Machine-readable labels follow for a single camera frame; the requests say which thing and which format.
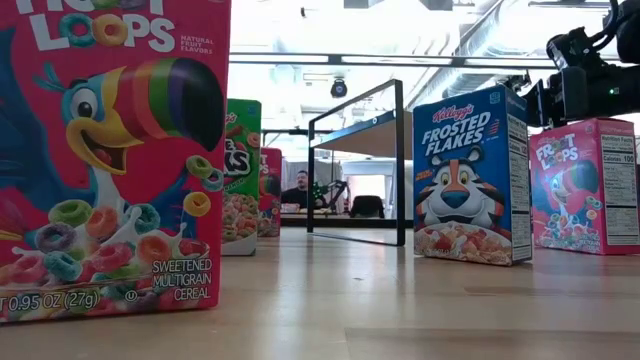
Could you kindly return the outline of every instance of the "tiger cartoon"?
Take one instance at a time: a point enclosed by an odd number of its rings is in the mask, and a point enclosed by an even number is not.
[[[422,223],[429,226],[455,221],[511,238],[510,232],[497,225],[504,214],[504,196],[474,170],[473,164],[482,158],[483,150],[477,145],[471,147],[466,158],[431,157],[429,162],[436,167],[433,182],[416,198],[417,214]]]

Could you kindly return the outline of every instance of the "cereal box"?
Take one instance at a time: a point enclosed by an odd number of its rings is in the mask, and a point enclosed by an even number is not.
[[[229,99],[224,160],[222,255],[252,255],[258,240],[261,105]]]
[[[531,259],[525,108],[497,86],[414,110],[416,254]]]
[[[229,18],[0,3],[0,322],[218,303]]]
[[[538,246],[640,253],[633,124],[593,119],[531,137]]]
[[[260,159],[260,218],[258,237],[280,236],[282,152],[262,148]]]

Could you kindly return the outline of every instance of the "red cereal box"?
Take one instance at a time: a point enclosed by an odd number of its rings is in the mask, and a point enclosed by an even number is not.
[[[0,3],[0,322],[217,305],[229,23]]]
[[[280,193],[282,179],[282,152],[262,148],[260,159],[260,219],[259,237],[280,236]]]
[[[530,144],[536,245],[640,253],[632,123],[582,121],[535,135]]]

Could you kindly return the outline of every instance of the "video camera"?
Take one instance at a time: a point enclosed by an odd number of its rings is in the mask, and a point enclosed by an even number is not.
[[[539,80],[523,96],[529,126],[559,127],[585,118],[640,112],[640,65],[608,64],[598,53],[615,37],[620,60],[640,64],[640,0],[610,3],[601,32],[589,37],[584,28],[577,28],[547,43],[547,55],[559,72],[548,79],[547,87]]]

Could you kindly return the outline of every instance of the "person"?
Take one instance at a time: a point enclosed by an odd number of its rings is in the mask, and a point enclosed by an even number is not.
[[[297,187],[289,189],[282,193],[283,204],[298,204],[300,209],[307,208],[307,192],[309,191],[309,173],[306,170],[298,171],[296,175]],[[316,199],[315,208],[321,209],[327,207],[327,202],[324,198]]]

